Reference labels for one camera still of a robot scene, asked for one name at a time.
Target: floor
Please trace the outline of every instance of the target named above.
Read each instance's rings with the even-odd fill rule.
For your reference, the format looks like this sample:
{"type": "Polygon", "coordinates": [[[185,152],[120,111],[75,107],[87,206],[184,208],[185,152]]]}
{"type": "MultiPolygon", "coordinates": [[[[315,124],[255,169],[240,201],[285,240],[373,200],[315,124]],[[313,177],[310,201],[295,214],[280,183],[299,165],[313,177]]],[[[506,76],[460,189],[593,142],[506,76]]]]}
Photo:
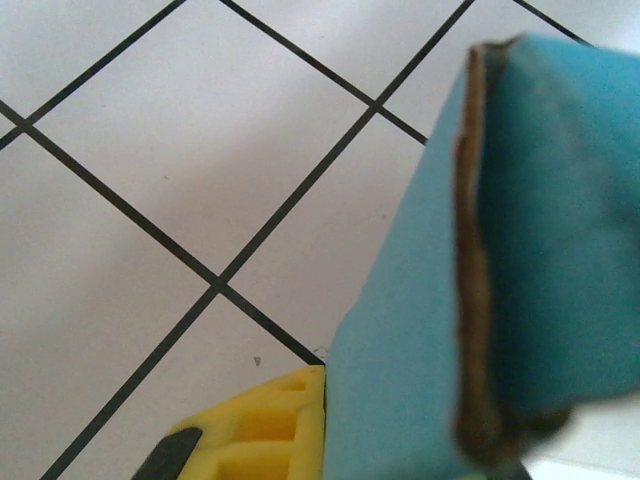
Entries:
{"type": "MultiPolygon", "coordinates": [[[[326,359],[465,49],[640,52],[640,0],[7,0],[0,477],[129,478],[177,420],[326,359]]],[[[640,478],[640,402],[536,479],[640,478]]]]}

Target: white tile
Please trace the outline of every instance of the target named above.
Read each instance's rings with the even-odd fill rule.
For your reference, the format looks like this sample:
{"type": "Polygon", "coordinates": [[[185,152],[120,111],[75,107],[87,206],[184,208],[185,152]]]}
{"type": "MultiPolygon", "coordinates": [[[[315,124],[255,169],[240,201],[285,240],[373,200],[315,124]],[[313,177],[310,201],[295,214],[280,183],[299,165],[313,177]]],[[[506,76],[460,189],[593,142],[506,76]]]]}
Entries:
{"type": "Polygon", "coordinates": [[[421,153],[422,145],[374,117],[231,285],[326,357],[421,153]]]}
{"type": "Polygon", "coordinates": [[[25,135],[0,172],[0,478],[27,480],[205,285],[25,135]]]}
{"type": "Polygon", "coordinates": [[[10,122],[7,117],[0,114],[0,138],[9,133],[15,127],[13,122],[10,122]]]}
{"type": "Polygon", "coordinates": [[[37,126],[219,273],[364,108],[193,0],[37,126]]]}
{"type": "Polygon", "coordinates": [[[640,477],[640,396],[581,407],[540,453],[640,477]]]}
{"type": "Polygon", "coordinates": [[[639,53],[640,0],[529,0],[586,41],[639,53]]]}
{"type": "Polygon", "coordinates": [[[0,97],[31,114],[168,3],[3,1],[0,97]]]}
{"type": "Polygon", "coordinates": [[[535,480],[637,480],[622,472],[604,470],[589,465],[563,463],[548,458],[533,458],[525,462],[535,480]]]}
{"type": "Polygon", "coordinates": [[[60,478],[131,478],[173,424],[304,366],[218,297],[60,478]]]}
{"type": "Polygon", "coordinates": [[[460,4],[450,0],[237,3],[372,97],[460,4]]]}
{"type": "Polygon", "coordinates": [[[478,0],[385,106],[429,136],[469,47],[483,41],[506,40],[525,31],[564,37],[512,0],[478,0]]]}

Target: tile floor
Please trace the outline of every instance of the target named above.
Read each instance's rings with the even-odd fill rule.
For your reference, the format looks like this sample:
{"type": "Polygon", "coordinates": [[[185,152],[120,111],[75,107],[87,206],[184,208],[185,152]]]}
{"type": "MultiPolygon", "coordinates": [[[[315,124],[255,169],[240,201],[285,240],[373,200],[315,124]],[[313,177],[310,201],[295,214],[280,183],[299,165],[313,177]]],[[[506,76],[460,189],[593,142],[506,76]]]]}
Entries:
{"type": "MultiPolygon", "coordinates": [[[[326,358],[470,43],[640,51],[640,0],[8,0],[0,27],[0,478],[107,480],[326,358]]],[[[638,399],[587,408],[529,465],[640,478],[638,432],[638,399]]]]}

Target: brown edge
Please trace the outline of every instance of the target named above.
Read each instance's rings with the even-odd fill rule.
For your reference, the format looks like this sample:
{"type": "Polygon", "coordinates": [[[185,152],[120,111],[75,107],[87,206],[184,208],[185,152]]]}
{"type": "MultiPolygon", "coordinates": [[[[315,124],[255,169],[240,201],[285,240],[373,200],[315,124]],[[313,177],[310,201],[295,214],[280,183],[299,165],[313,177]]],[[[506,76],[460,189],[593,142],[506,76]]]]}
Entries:
{"type": "Polygon", "coordinates": [[[455,420],[458,446],[475,466],[504,472],[541,438],[565,424],[570,409],[522,418],[500,405],[492,391],[489,357],[491,286],[487,252],[476,215],[478,176],[483,154],[485,100],[501,76],[491,72],[487,85],[487,56],[502,59],[513,43],[471,48],[467,63],[467,92],[455,145],[454,205],[460,388],[455,420]]]}

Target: yellow object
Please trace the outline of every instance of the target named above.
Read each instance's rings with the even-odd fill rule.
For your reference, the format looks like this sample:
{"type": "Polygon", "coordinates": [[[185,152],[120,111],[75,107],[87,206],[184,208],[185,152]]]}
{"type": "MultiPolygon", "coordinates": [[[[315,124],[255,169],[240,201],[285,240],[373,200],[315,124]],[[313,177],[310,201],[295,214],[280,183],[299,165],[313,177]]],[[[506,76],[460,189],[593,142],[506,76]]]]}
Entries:
{"type": "Polygon", "coordinates": [[[321,480],[324,367],[306,367],[175,425],[202,436],[178,480],[321,480]]]}

